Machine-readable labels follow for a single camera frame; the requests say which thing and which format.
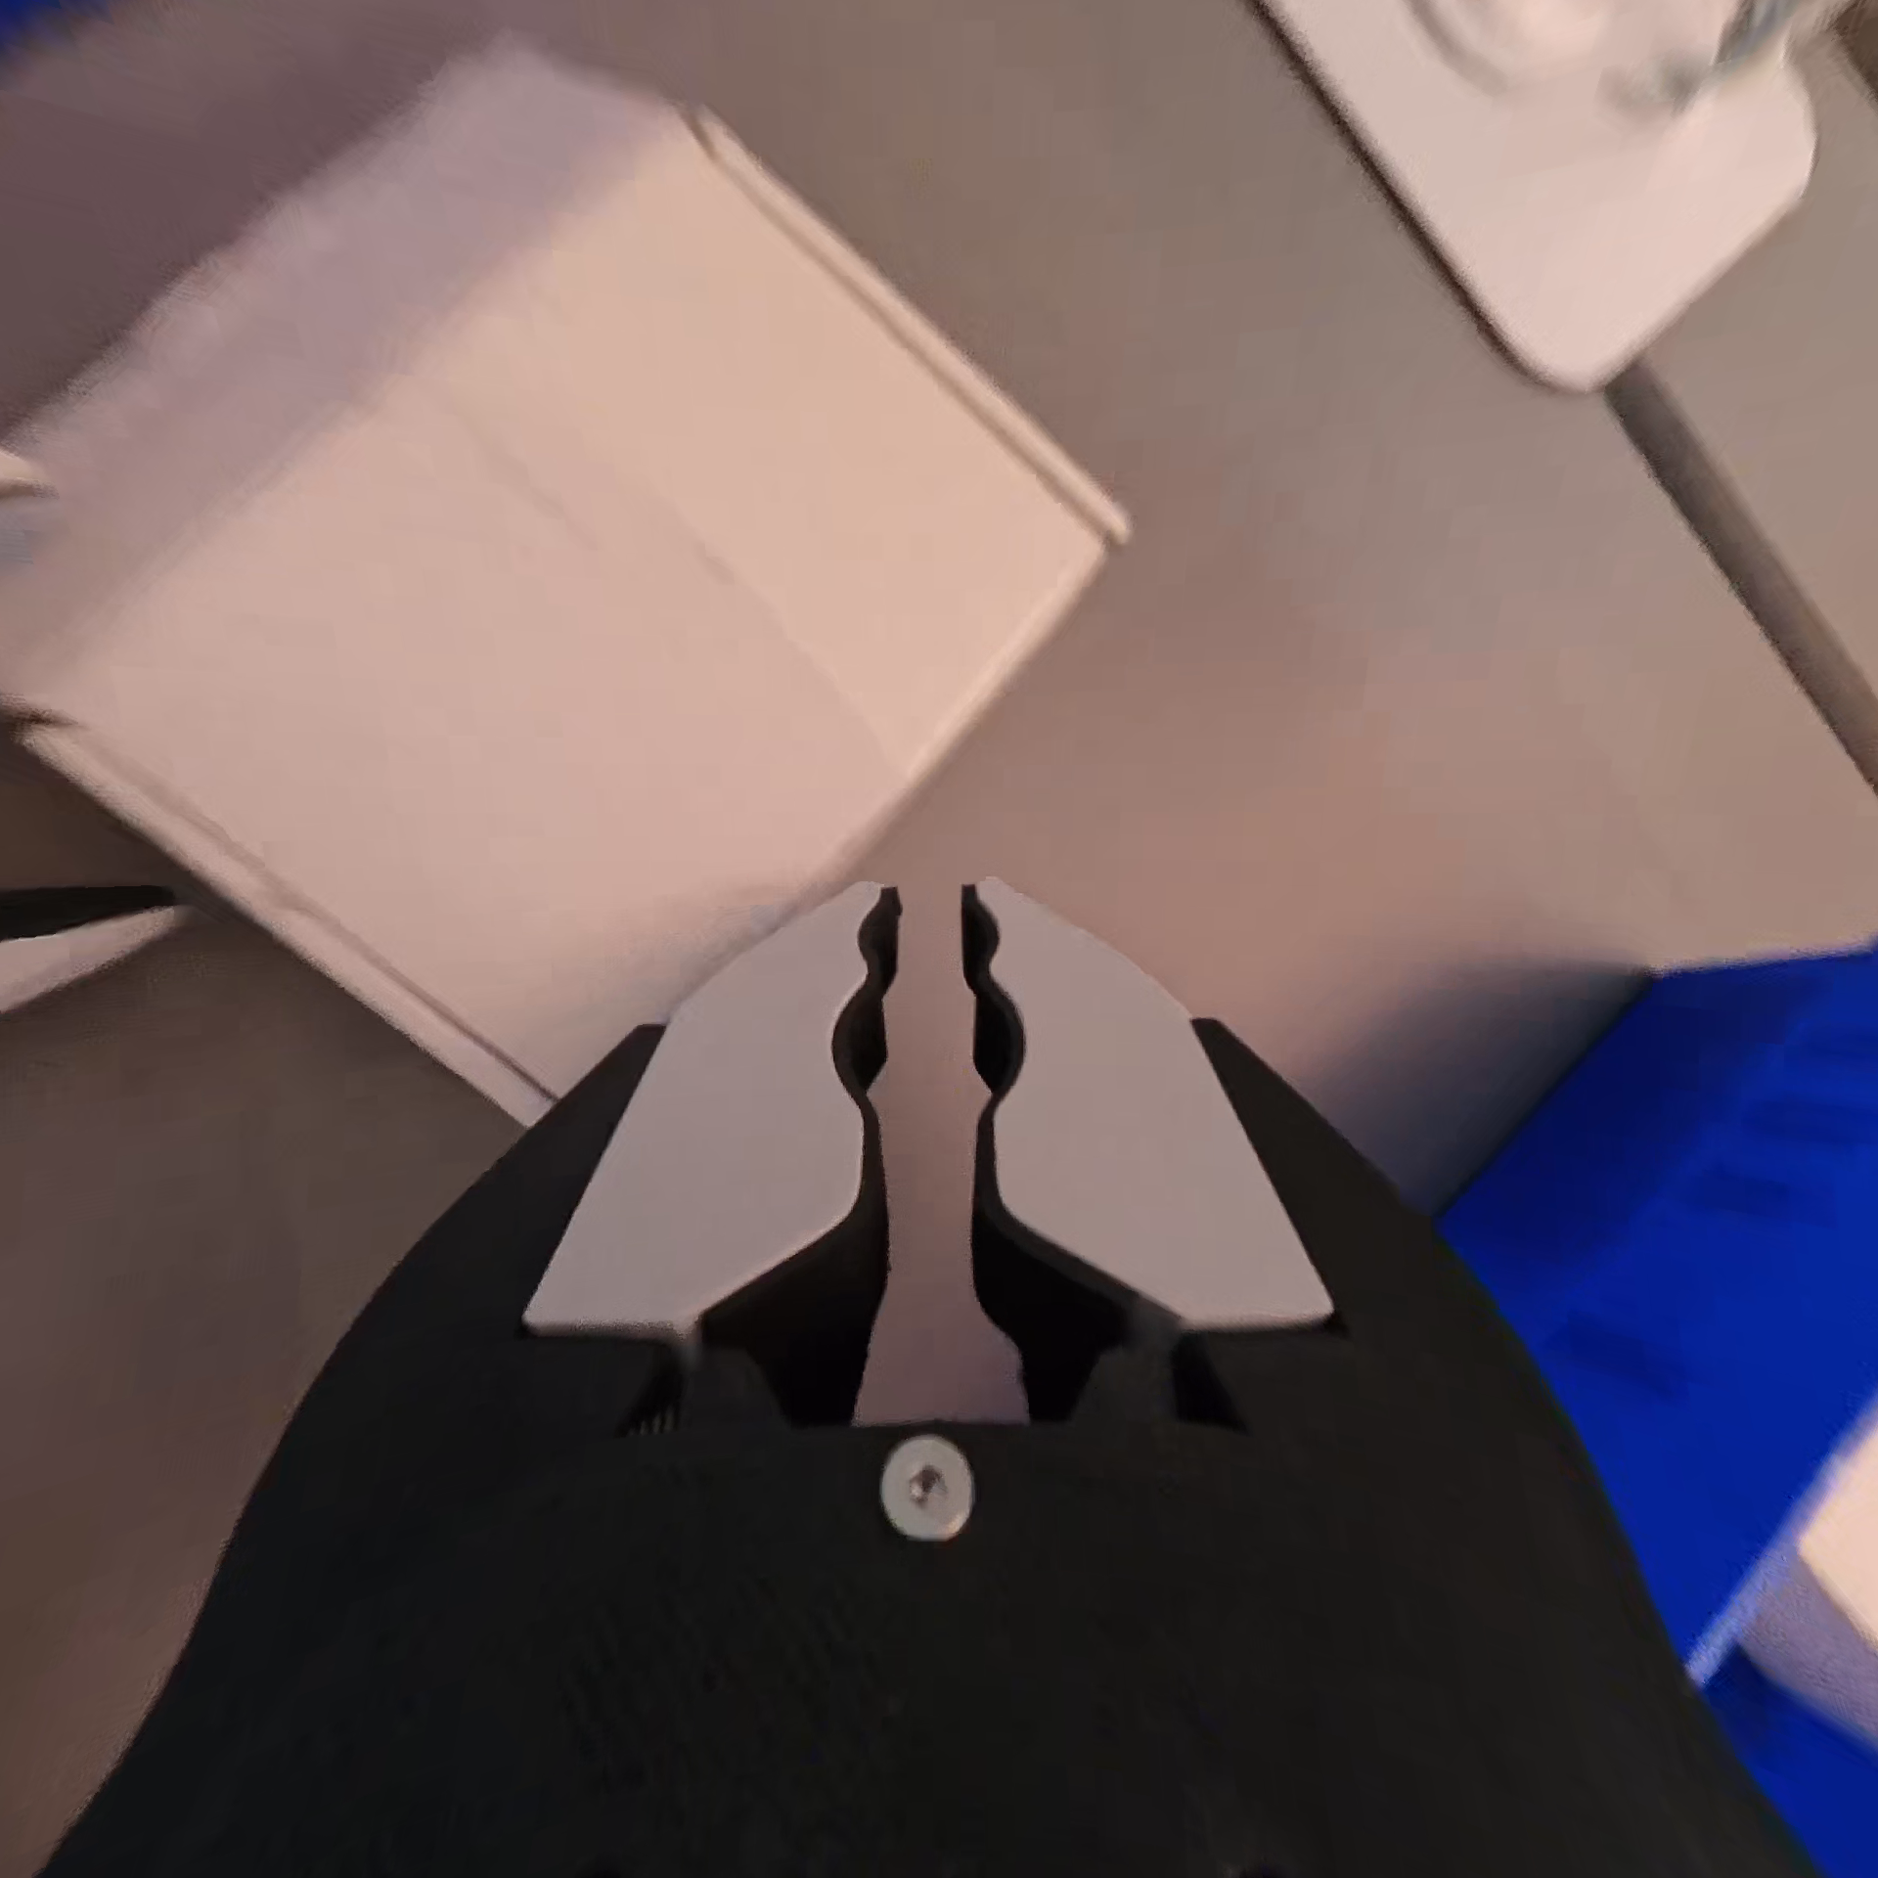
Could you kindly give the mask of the white cardboard box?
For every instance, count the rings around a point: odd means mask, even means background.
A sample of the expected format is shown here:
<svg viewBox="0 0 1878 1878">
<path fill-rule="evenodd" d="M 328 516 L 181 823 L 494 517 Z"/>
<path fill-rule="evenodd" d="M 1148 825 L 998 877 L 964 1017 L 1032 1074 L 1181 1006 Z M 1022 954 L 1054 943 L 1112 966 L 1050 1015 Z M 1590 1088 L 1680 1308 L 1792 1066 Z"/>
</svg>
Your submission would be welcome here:
<svg viewBox="0 0 1878 1878">
<path fill-rule="evenodd" d="M 1131 540 L 721 120 L 514 37 L 19 445 L 28 746 L 518 1123 L 827 893 Z"/>
</svg>

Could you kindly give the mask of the blue plastic bin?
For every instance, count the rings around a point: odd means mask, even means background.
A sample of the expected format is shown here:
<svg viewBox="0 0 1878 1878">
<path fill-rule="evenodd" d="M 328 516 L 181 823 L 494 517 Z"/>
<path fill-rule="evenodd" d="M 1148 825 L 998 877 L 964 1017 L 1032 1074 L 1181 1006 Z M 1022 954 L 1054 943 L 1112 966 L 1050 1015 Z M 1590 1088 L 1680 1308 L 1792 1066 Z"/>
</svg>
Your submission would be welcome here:
<svg viewBox="0 0 1878 1878">
<path fill-rule="evenodd" d="M 1745 1634 L 1876 1429 L 1876 947 L 1655 977 L 1439 1224 L 1749 1769 L 1821 1873 L 1874 1876 L 1876 1750 Z"/>
</svg>

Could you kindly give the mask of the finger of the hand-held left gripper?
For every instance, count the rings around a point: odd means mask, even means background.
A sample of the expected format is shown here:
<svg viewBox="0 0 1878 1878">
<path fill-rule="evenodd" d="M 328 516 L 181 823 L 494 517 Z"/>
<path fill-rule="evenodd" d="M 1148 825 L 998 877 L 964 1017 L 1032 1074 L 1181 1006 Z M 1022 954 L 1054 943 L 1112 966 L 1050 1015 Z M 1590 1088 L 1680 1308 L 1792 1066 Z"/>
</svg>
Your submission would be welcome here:
<svg viewBox="0 0 1878 1878">
<path fill-rule="evenodd" d="M 3 1015 L 116 966 L 176 934 L 192 909 L 159 883 L 3 893 Z"/>
</svg>

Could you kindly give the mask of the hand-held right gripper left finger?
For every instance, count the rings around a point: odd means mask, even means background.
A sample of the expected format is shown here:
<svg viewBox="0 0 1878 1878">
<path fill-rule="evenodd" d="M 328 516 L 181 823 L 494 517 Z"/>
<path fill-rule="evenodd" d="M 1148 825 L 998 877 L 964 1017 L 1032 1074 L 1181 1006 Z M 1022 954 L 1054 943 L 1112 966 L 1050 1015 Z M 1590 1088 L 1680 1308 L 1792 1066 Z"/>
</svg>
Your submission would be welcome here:
<svg viewBox="0 0 1878 1878">
<path fill-rule="evenodd" d="M 857 883 L 721 966 L 662 1027 L 551 1251 L 539 1339 L 731 1351 L 788 1422 L 854 1422 L 890 1279 L 872 1085 L 903 900 Z"/>
</svg>

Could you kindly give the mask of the clear drinking glass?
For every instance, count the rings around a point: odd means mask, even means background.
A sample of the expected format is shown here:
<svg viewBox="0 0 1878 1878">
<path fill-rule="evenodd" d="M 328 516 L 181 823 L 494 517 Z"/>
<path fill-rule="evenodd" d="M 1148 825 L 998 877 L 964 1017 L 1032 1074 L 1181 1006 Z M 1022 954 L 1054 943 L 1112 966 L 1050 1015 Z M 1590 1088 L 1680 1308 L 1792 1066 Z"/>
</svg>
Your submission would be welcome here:
<svg viewBox="0 0 1878 1878">
<path fill-rule="evenodd" d="M 1817 6 L 1414 2 L 1410 13 L 1446 64 L 1487 92 L 1579 92 L 1667 116 L 1784 59 Z"/>
</svg>

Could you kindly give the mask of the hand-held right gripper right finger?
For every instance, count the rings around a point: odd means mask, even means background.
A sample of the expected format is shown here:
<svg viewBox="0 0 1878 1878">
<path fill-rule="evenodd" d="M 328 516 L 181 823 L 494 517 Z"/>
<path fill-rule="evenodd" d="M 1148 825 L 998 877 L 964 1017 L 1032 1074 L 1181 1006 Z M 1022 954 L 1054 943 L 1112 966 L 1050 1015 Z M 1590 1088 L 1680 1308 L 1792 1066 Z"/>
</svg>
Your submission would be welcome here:
<svg viewBox="0 0 1878 1878">
<path fill-rule="evenodd" d="M 1195 1017 L 1037 898 L 961 889 L 975 998 L 975 1303 L 1034 1422 L 1244 1422 L 1213 1344 L 1288 1351 L 1335 1303 Z"/>
</svg>

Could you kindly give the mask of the white rounded tray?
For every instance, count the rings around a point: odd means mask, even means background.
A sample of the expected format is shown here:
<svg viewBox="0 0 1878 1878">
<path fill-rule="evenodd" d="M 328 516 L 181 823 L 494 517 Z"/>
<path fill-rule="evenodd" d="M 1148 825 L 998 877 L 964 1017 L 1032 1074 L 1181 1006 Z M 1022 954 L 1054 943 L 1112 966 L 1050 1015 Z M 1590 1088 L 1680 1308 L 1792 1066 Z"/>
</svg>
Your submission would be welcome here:
<svg viewBox="0 0 1878 1878">
<path fill-rule="evenodd" d="M 1601 391 L 1791 215 L 1817 121 L 1799 52 L 1685 114 L 1457 71 L 1414 2 L 1267 2 L 1285 46 L 1494 341 L 1530 377 Z"/>
</svg>

